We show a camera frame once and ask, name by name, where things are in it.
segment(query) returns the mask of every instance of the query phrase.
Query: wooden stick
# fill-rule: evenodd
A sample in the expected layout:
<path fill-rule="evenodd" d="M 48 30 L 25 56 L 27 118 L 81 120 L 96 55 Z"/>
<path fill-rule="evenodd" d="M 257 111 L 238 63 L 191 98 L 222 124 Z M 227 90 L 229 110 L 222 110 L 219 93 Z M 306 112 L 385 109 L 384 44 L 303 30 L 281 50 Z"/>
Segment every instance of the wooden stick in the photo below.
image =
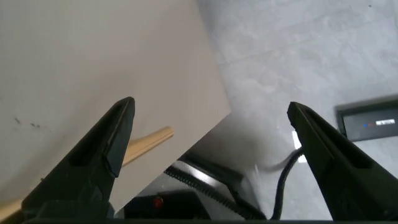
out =
<path fill-rule="evenodd" d="M 171 127 L 164 127 L 152 134 L 137 140 L 130 140 L 127 145 L 126 153 L 124 155 L 122 167 L 137 159 L 144 153 L 155 148 L 162 142 L 168 140 L 174 135 Z M 22 199 L 14 200 L 12 202 L 0 205 L 0 223 L 6 218 L 21 210 Z"/>
<path fill-rule="evenodd" d="M 137 140 L 130 140 L 124 155 L 122 167 L 137 159 L 147 151 L 158 146 L 160 143 L 168 140 L 174 135 L 171 127 L 164 127 L 152 134 Z"/>

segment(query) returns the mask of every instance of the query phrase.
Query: red light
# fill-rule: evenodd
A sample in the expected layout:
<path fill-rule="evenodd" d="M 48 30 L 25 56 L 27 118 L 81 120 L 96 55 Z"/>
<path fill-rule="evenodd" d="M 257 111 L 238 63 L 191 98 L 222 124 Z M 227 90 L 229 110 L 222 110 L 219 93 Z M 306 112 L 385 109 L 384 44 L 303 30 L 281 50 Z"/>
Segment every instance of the red light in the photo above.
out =
<path fill-rule="evenodd" d="M 155 206 L 155 208 L 162 208 L 163 207 L 163 199 L 161 197 L 156 197 L 154 199 L 154 206 Z"/>

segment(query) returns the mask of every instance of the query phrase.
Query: concrete floor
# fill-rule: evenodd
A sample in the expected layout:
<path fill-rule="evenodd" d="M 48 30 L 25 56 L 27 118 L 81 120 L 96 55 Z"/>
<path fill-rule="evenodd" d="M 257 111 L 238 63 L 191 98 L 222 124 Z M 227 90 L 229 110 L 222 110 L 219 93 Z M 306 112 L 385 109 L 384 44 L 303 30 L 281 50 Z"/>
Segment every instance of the concrete floor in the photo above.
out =
<path fill-rule="evenodd" d="M 398 1 L 198 4 L 232 113 L 192 150 L 244 173 L 270 217 L 278 165 L 294 150 L 290 101 L 336 126 L 335 106 L 398 93 Z M 398 176 L 398 138 L 357 145 Z M 282 218 L 331 218 L 308 164 L 296 164 L 287 179 Z"/>

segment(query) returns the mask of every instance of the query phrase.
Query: beige panel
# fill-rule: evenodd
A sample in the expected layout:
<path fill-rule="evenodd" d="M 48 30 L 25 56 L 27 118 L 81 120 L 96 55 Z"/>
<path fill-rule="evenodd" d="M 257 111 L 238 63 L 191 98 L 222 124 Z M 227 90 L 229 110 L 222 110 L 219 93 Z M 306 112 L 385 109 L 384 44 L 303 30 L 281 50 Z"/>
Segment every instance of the beige panel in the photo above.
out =
<path fill-rule="evenodd" d="M 194 1 L 0 1 L 0 200 L 29 192 L 125 96 L 132 139 L 175 134 L 122 170 L 116 210 L 229 113 Z"/>

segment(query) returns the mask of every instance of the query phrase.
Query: black cable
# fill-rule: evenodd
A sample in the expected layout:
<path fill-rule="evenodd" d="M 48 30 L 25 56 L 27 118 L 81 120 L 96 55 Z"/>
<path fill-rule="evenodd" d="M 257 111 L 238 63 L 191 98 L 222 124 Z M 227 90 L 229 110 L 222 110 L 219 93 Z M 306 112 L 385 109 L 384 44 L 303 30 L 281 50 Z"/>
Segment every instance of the black cable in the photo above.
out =
<path fill-rule="evenodd" d="M 175 167 L 170 166 L 164 171 L 165 174 L 177 179 L 184 184 L 187 184 L 194 189 L 197 189 L 199 192 L 205 194 L 206 196 L 216 200 L 218 203 L 224 205 L 225 207 L 229 208 L 233 212 L 241 215 L 245 219 L 256 219 L 256 220 L 263 220 L 267 219 L 266 216 L 260 211 L 252 211 L 247 210 L 243 207 L 236 205 L 232 200 L 228 197 L 224 196 L 223 194 L 219 193 L 215 190 L 212 186 L 208 185 L 207 183 L 197 179 L 196 177 L 178 169 Z"/>
<path fill-rule="evenodd" d="M 293 165 L 296 163 L 297 159 L 302 156 L 304 153 L 303 149 L 297 149 L 293 154 L 292 157 L 287 162 L 285 168 L 282 170 L 278 180 L 278 186 L 276 188 L 276 195 L 275 195 L 275 205 L 274 205 L 274 213 L 272 214 L 271 220 L 280 220 L 280 216 L 282 215 L 282 207 L 284 202 L 284 189 L 287 175 L 289 174 L 290 170 L 292 169 Z"/>
<path fill-rule="evenodd" d="M 287 176 L 290 170 L 293 168 L 293 165 L 296 163 L 297 159 L 304 154 L 302 148 L 297 149 L 292 156 L 290 157 L 289 161 L 287 162 L 285 168 L 282 170 L 280 174 L 276 195 L 275 195 L 275 205 L 274 205 L 274 213 L 272 214 L 271 220 L 280 220 L 280 216 L 282 215 L 282 207 L 284 201 L 284 189 Z M 165 174 L 169 175 L 170 177 L 177 179 L 184 184 L 187 184 L 194 189 L 197 189 L 199 192 L 205 194 L 206 196 L 216 200 L 218 203 L 224 205 L 225 207 L 229 208 L 233 212 L 241 215 L 245 219 L 258 219 L 258 220 L 266 220 L 267 217 L 258 210 L 253 209 L 245 209 L 236 205 L 232 200 L 225 197 L 223 194 L 216 191 L 212 186 L 208 185 L 207 183 L 197 179 L 196 177 L 178 169 L 175 167 L 170 166 L 164 171 Z"/>

